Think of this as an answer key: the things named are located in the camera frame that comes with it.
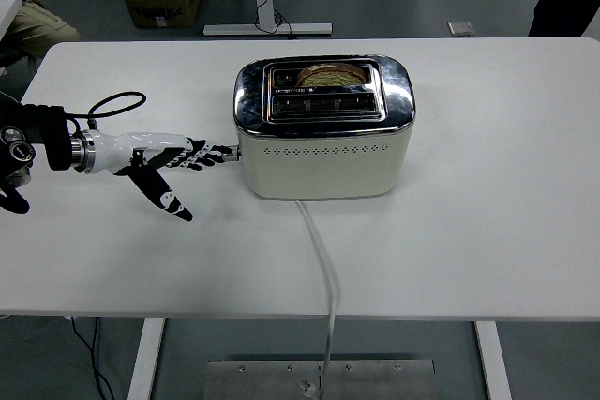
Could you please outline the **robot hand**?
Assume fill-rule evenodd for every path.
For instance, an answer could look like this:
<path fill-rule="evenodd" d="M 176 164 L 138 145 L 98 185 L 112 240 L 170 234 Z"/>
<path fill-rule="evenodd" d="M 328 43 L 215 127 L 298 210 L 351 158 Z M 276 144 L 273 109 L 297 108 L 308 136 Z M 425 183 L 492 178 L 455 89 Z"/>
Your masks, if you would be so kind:
<path fill-rule="evenodd" d="M 137 132 L 112 136 L 90 130 L 88 137 L 93 145 L 88 151 L 86 173 L 105 170 L 126 176 L 158 209 L 187 222 L 193 219 L 192 212 L 177 198 L 158 170 L 201 171 L 240 157 L 238 146 L 196 141 L 179 134 Z"/>

